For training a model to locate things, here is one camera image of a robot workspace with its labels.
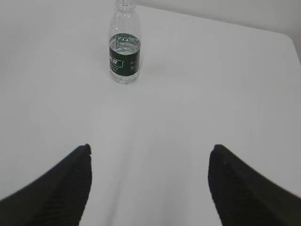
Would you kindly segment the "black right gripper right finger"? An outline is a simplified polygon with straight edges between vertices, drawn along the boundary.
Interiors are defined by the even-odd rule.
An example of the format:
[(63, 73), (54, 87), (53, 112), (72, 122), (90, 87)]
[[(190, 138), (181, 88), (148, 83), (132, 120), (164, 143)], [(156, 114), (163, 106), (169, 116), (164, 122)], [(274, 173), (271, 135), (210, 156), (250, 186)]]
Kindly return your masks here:
[(223, 145), (210, 153), (208, 185), (224, 226), (299, 226), (301, 199)]

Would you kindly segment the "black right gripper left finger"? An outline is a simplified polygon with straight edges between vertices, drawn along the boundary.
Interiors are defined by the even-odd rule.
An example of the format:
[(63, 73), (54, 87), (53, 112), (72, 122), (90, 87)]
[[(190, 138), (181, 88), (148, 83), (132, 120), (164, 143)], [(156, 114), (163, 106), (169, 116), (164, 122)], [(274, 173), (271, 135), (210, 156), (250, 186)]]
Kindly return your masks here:
[(0, 224), (78, 226), (91, 185), (91, 147), (85, 144), (35, 181), (2, 199)]

